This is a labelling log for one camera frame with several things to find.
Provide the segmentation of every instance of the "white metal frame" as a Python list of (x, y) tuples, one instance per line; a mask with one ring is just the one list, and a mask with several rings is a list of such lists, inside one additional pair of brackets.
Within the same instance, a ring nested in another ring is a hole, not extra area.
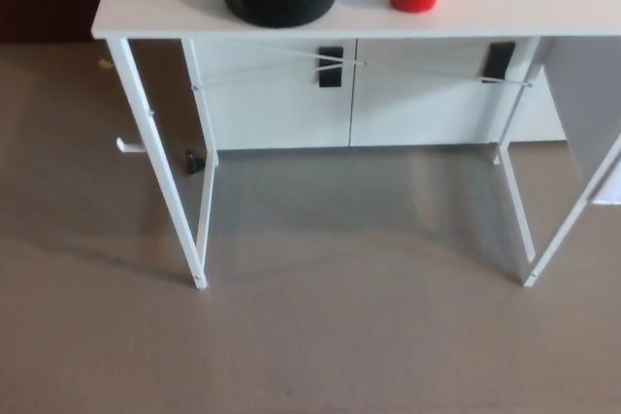
[[(215, 151), (215, 144), (213, 143), (211, 124), (204, 96), (202, 96), (202, 93), (199, 93), (200, 97), (197, 96), (197, 104), (199, 104), (199, 117), (201, 119), (201, 126), (203, 127), (208, 157), (197, 241), (194, 242), (194, 237), (187, 221), (183, 204), (181, 203), (179, 190), (175, 184), (173, 172), (166, 157), (157, 125), (155, 124), (154, 112), (148, 103), (147, 94), (145, 93), (129, 42), (126, 38), (109, 39), (108, 47), (112, 54), (125, 94), (127, 95), (129, 107), (138, 125), (138, 131), (143, 140), (143, 145), (162, 189), (166, 206), (171, 213), (183, 254), (185, 255), (187, 265), (189, 265), (192, 277), (194, 278), (194, 283), (199, 290), (205, 289), (208, 286), (205, 276), (207, 235), (212, 204), (213, 175), (218, 163), (218, 158), (217, 152)], [(186, 54), (186, 59), (192, 58), (193, 49), (191, 45), (183, 44), (183, 49)], [(193, 63), (195, 62), (188, 60), (190, 74), (192, 73)]]
[[(126, 144), (121, 139), (117, 140), (116, 144), (121, 151), (126, 153), (146, 152), (148, 154), (148, 158), (162, 189), (167, 207), (171, 213), (175, 229), (180, 238), (183, 253), (194, 277), (195, 284), (197, 288), (204, 289), (208, 286), (205, 275), (205, 265), (207, 258), (210, 215), (212, 210), (213, 182), (215, 168), (218, 165), (218, 154), (209, 115), (208, 98), (206, 96), (205, 89), (206, 86), (200, 75), (196, 48), (194, 42), (190, 39), (184, 39), (181, 43), (192, 90), (194, 91), (205, 145), (207, 148), (205, 180), (203, 185), (196, 241), (194, 241), (187, 217), (183, 210), (180, 194), (175, 184), (173, 173), (168, 163), (166, 153), (154, 121), (154, 113), (149, 106), (140, 74), (126, 38), (109, 39), (108, 46), (112, 53), (121, 83), (125, 89), (130, 108), (138, 125), (143, 145)], [(318, 56), (314, 54), (306, 54), (304, 52), (296, 52), (294, 50), (272, 48), (264, 45), (254, 45), (252, 43), (246, 44), (252, 47), (279, 50), (289, 54), (302, 54), (304, 56), (308, 55), (312, 57)], [(511, 199), (514, 214), (513, 221), (515, 224), (514, 231), (516, 233), (515, 239), (522, 249), (522, 257), (517, 258), (519, 261), (518, 270), (521, 275), (522, 282), (528, 287), (535, 284), (540, 273), (557, 252), (562, 241), (571, 231), (582, 211), (596, 196), (603, 181), (605, 180), (605, 177), (611, 172), (613, 164), (615, 164), (615, 162), (617, 162), (621, 157), (621, 136), (619, 136), (610, 148), (602, 164), (595, 171), (591, 179), (587, 181), (582, 192), (576, 199), (575, 204), (568, 212), (566, 219), (561, 223), (550, 243), (544, 248), (541, 254), (538, 255), (528, 224), (526, 209), (524, 208), (521, 199), (519, 183), (511, 164), (508, 149), (511, 144), (511, 130), (513, 129), (516, 116), (519, 115), (522, 109), (525, 93), (528, 92), (530, 87), (532, 87), (532, 82), (535, 81), (541, 72), (545, 55), (549, 51), (549, 45), (550, 40), (545, 40), (539, 37), (531, 38), (527, 45), (517, 52), (520, 65), (512, 71), (511, 80), (500, 81), (504, 86), (517, 84), (520, 86), (520, 89), (515, 97), (513, 105), (511, 106), (510, 112), (508, 113), (493, 160), (493, 163), (500, 166), (503, 170), (507, 193)], [(331, 59), (334, 61), (341, 61), (342, 63), (353, 62), (345, 59)], [(370, 65), (366, 62), (361, 62), (361, 64), (365, 66)], [(510, 98), (507, 94), (503, 94), (501, 99), (506, 99), (507, 97)]]

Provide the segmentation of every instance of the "table leg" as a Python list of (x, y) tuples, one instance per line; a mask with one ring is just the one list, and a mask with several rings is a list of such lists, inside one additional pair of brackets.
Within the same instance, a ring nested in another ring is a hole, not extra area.
[(194, 283), (197, 288), (204, 289), (207, 287), (205, 270), (194, 244), (194, 238), (183, 210), (179, 191), (153, 119), (153, 110), (148, 103), (147, 94), (140, 79), (131, 48), (127, 39), (124, 38), (109, 39), (108, 47), (143, 139), (143, 144), (147, 150), (148, 158), (157, 176), (157, 181), (162, 189), (168, 210), (171, 213), (181, 248), (194, 277)]
[(201, 263), (205, 265), (207, 263), (207, 244), (210, 232), (210, 217), (212, 214), (213, 183), (215, 180), (215, 168), (219, 164), (219, 159), (207, 104), (208, 99), (205, 95), (205, 88), (202, 85), (203, 80), (200, 73), (196, 47), (194, 41), (191, 39), (181, 40), (181, 45), (183, 46), (183, 54), (185, 55), (185, 64), (190, 77), (190, 83), (194, 91), (194, 100), (196, 101), (198, 117), (203, 130), (205, 147), (207, 148), (205, 181), (203, 182), (201, 212), (199, 214), (198, 232), (196, 234), (196, 247)]

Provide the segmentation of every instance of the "black object on floor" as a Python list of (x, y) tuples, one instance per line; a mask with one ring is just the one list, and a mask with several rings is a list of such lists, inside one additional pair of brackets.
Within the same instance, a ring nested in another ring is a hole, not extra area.
[(185, 164), (188, 175), (198, 174), (205, 169), (205, 159), (196, 155), (192, 150), (185, 151)]

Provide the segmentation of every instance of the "door handle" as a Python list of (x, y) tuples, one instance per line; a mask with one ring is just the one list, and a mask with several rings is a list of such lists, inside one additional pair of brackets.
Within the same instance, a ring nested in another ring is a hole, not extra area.
[[(342, 87), (343, 86), (343, 57), (344, 48), (332, 47), (332, 48), (318, 48), (317, 54), (322, 55), (319, 58), (319, 68), (324, 67), (337, 67), (331, 70), (320, 70), (319, 74), (319, 87)], [(334, 57), (340, 60), (330, 60), (324, 57)]]

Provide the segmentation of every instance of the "metal leg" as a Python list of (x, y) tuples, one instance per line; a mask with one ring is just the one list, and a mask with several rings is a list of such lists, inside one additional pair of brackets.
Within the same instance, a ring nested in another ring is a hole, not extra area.
[(543, 253), (539, 256), (539, 259), (535, 261), (531, 273), (524, 279), (524, 286), (533, 286), (535, 284), (543, 269), (545, 269), (550, 260), (552, 260), (559, 247), (561, 247), (563, 240), (572, 230), (575, 222), (578, 221), (578, 218), (580, 218), (580, 215), (582, 214), (584, 209), (589, 206), (591, 200), (596, 195), (602, 182), (605, 180), (605, 177), (614, 167), (614, 163), (616, 160), (618, 160), (620, 154), (621, 135), (617, 137), (616, 142), (606, 155), (604, 161), (595, 171), (589, 182), (586, 184), (585, 188), (580, 193), (580, 196), (578, 196), (578, 199), (576, 200), (575, 204), (570, 209), (568, 216), (563, 221), (556, 234), (552, 238), (552, 241), (547, 245)]
[(205, 146), (207, 148), (207, 160), (205, 167), (205, 181), (203, 183), (203, 197), (201, 200), (201, 212), (198, 222), (198, 233), (196, 235), (196, 248), (199, 253), (201, 264), (207, 263), (207, 244), (210, 230), (210, 217), (212, 214), (212, 197), (213, 182), (215, 179), (215, 168), (219, 164), (217, 149), (215, 147), (215, 137), (213, 135), (212, 121), (207, 106), (207, 96), (205, 88), (201, 85), (202, 79), (198, 64), (198, 57), (194, 41), (191, 39), (181, 40), (183, 46), (183, 54), (185, 55), (185, 63), (187, 72), (190, 76), (192, 90), (194, 91), (194, 99), (196, 100), (196, 108), (203, 129), (203, 137), (205, 138)]
[(159, 137), (157, 126), (153, 119), (153, 111), (151, 110), (145, 89), (134, 61), (131, 48), (127, 39), (110, 39), (108, 47), (113, 56), (114, 64), (118, 71), (127, 100), (134, 114), (134, 119), (138, 125), (143, 144), (147, 150), (148, 158), (153, 166), (155, 175), (162, 189), (164, 200), (168, 210), (173, 218), (177, 235), (179, 235), (181, 247), (194, 277), (196, 287), (204, 289), (207, 287), (207, 279), (201, 260), (199, 258), (194, 238), (187, 222), (187, 217), (181, 204), (181, 198), (171, 167), (166, 158), (164, 146)]

